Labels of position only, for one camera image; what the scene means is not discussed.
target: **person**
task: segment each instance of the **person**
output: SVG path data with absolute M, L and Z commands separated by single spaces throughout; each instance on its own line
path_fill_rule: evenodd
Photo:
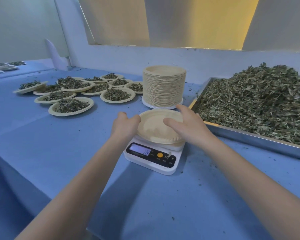
M 220 141 L 192 110 L 177 108 L 183 122 L 165 118 L 165 125 L 214 160 L 274 239 L 300 240 L 300 199 Z M 108 141 L 16 239 L 79 239 L 140 121 L 139 115 L 129 119 L 126 113 L 118 113 Z

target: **black control panel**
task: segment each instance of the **black control panel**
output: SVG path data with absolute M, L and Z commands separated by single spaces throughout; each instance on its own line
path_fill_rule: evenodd
M 164 166 L 166 168 L 172 168 L 176 162 L 176 157 L 168 153 L 158 151 L 156 149 L 140 145 L 138 143 L 132 142 L 126 149 L 127 153 L 141 157 L 150 162 L 156 163 L 158 165 Z

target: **right hand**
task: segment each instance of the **right hand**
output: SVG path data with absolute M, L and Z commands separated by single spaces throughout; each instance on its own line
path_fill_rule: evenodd
M 184 105 L 177 105 L 176 108 L 180 110 L 183 122 L 171 118 L 164 118 L 163 122 L 187 142 L 202 147 L 204 142 L 215 137 L 198 114 Z

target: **metal tray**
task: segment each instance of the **metal tray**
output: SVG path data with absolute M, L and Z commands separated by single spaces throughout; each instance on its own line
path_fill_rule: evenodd
M 211 77 L 206 81 L 198 93 L 198 97 L 192 101 L 189 108 L 196 111 L 198 105 L 200 104 L 201 97 L 204 92 L 208 89 L 210 83 L 216 79 L 216 77 Z M 258 134 L 245 132 L 239 129 L 234 129 L 214 123 L 205 121 L 205 124 L 209 130 L 220 137 L 228 138 L 234 141 L 239 141 L 248 145 L 287 155 L 290 157 L 295 157 L 300 159 L 300 145 L 285 142 L 282 140 L 272 139 L 266 136 L 260 136 Z

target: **digital kitchen scale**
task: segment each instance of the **digital kitchen scale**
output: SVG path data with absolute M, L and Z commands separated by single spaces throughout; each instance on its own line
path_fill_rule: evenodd
M 184 141 L 158 144 L 136 135 L 123 153 L 128 161 L 164 175 L 171 175 L 177 169 L 184 145 Z

